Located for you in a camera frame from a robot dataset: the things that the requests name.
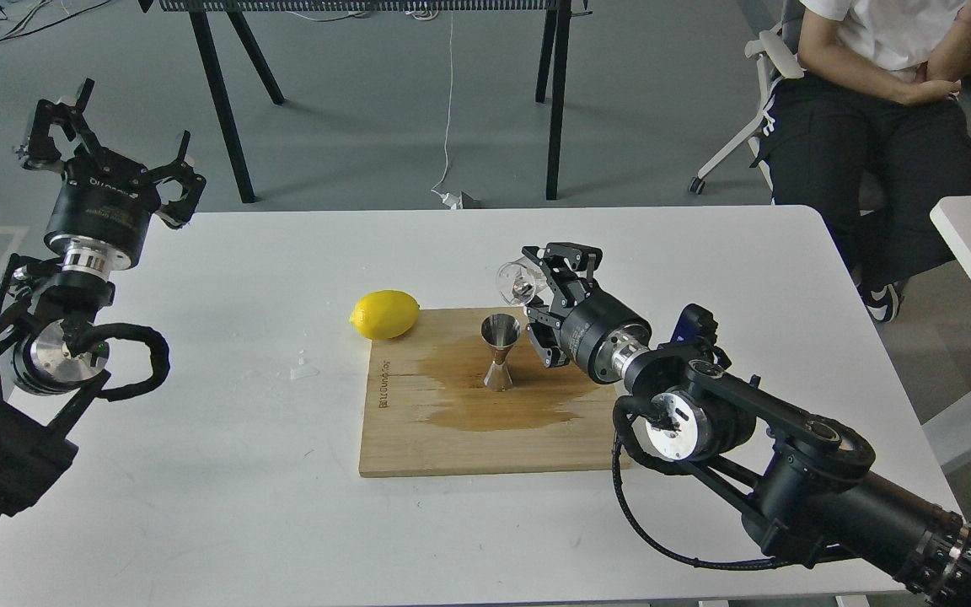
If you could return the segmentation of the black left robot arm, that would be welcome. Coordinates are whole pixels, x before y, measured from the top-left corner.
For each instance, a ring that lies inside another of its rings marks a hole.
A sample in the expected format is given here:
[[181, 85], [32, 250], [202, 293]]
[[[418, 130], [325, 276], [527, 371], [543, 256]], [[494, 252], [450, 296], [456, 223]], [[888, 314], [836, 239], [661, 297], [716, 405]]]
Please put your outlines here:
[[169, 376], [158, 331], [96, 316], [113, 303], [110, 274], [140, 261], [150, 220], [184, 227], [206, 181], [186, 155], [190, 133], [153, 169], [100, 143], [83, 115], [94, 85], [40, 100], [17, 151], [62, 187], [44, 235], [53, 257], [12, 254], [0, 276], [0, 518], [34, 506], [72, 465], [68, 434], [93, 400], [146, 395]]

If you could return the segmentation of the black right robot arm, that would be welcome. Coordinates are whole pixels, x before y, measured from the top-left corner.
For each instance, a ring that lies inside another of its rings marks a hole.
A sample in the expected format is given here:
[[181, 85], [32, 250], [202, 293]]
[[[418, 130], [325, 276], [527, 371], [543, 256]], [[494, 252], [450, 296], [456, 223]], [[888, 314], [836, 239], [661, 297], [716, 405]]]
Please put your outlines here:
[[610, 469], [621, 511], [650, 546], [623, 491], [620, 455], [701, 481], [741, 515], [758, 560], [716, 562], [667, 551], [696, 568], [771, 570], [863, 560], [932, 606], [971, 606], [971, 525], [872, 472], [870, 443], [837, 420], [768, 395], [759, 377], [728, 372], [716, 320], [697, 304], [670, 341], [594, 280], [601, 250], [524, 247], [498, 270], [498, 292], [527, 316], [547, 368], [574, 363], [598, 384], [622, 383], [612, 410]]

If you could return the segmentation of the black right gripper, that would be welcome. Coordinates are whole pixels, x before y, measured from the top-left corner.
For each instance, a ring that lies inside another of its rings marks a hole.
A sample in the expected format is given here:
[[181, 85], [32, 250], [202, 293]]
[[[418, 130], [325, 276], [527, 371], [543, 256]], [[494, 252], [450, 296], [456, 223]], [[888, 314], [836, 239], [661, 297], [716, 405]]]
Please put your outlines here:
[[598, 384], [623, 377], [614, 354], [625, 346], [645, 348], [652, 328], [618, 299], [597, 287], [594, 270], [604, 253], [598, 247], [550, 243], [543, 249], [524, 246], [552, 292], [550, 306], [524, 306], [527, 334], [545, 368], [574, 362]]

